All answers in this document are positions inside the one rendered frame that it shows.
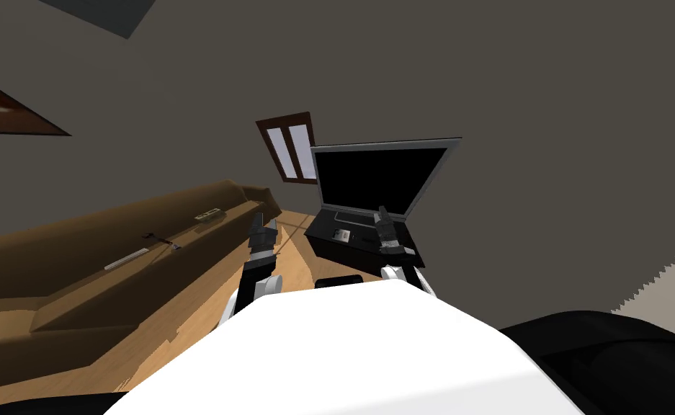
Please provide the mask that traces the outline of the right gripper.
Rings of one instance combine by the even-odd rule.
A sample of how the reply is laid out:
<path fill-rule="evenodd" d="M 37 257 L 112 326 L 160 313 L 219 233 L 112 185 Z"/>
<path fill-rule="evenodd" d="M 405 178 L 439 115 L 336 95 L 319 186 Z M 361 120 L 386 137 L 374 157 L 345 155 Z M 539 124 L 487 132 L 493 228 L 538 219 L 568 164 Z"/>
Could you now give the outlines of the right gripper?
<path fill-rule="evenodd" d="M 393 221 L 390 221 L 390 215 L 384 205 L 378 208 L 375 229 L 379 237 L 382 254 L 399 254 L 401 252 L 395 226 Z"/>

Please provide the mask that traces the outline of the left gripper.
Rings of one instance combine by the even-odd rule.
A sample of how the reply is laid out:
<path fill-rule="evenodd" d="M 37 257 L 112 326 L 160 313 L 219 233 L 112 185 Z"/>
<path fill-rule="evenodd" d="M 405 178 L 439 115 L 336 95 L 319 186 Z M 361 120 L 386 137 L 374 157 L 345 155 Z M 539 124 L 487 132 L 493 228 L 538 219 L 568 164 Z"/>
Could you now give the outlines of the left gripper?
<path fill-rule="evenodd" d="M 264 214 L 256 213 L 249 230 L 250 255 L 273 255 L 277 242 L 278 225 L 271 219 L 264 226 Z"/>

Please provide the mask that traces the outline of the black low table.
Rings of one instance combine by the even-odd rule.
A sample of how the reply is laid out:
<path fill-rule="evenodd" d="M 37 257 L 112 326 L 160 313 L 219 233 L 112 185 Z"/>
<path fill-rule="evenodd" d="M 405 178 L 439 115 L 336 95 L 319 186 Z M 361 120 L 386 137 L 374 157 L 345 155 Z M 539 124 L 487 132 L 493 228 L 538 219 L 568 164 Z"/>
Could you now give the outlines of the black low table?
<path fill-rule="evenodd" d="M 322 209 L 305 235 L 317 257 L 375 276 L 387 264 L 372 215 Z"/>

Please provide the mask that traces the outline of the brown framed window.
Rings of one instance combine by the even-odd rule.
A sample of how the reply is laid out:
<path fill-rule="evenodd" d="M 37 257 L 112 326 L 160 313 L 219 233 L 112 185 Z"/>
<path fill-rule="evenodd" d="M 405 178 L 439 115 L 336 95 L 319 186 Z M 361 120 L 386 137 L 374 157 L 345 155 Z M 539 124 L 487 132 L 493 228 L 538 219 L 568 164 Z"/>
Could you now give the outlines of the brown framed window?
<path fill-rule="evenodd" d="M 283 182 L 317 183 L 311 152 L 315 141 L 309 112 L 259 120 L 256 126 Z"/>

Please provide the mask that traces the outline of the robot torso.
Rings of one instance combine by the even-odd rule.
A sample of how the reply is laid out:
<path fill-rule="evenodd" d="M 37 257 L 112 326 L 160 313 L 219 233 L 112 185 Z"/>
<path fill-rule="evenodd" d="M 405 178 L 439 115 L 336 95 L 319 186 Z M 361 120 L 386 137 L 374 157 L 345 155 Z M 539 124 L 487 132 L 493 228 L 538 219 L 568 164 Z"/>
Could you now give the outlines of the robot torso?
<path fill-rule="evenodd" d="M 105 415 L 583 415 L 509 337 L 400 280 L 266 295 Z"/>

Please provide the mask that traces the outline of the brown sofa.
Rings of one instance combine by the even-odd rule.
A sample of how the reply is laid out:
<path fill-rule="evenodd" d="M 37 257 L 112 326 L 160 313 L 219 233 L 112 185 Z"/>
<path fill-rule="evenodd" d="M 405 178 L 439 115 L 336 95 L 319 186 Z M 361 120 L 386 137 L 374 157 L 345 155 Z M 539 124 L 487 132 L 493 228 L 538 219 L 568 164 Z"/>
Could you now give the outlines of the brown sofa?
<path fill-rule="evenodd" d="M 0 236 L 0 386 L 86 367 L 281 209 L 224 180 Z"/>

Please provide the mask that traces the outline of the black laptop with grey frame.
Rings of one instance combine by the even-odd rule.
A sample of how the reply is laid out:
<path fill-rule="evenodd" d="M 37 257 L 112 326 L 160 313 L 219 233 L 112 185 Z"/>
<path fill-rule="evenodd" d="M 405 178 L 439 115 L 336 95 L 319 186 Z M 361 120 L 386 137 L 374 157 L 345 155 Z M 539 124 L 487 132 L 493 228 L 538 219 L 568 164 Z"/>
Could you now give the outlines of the black laptop with grey frame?
<path fill-rule="evenodd" d="M 459 143 L 439 138 L 314 146 L 321 207 L 368 217 L 383 206 L 403 222 Z"/>

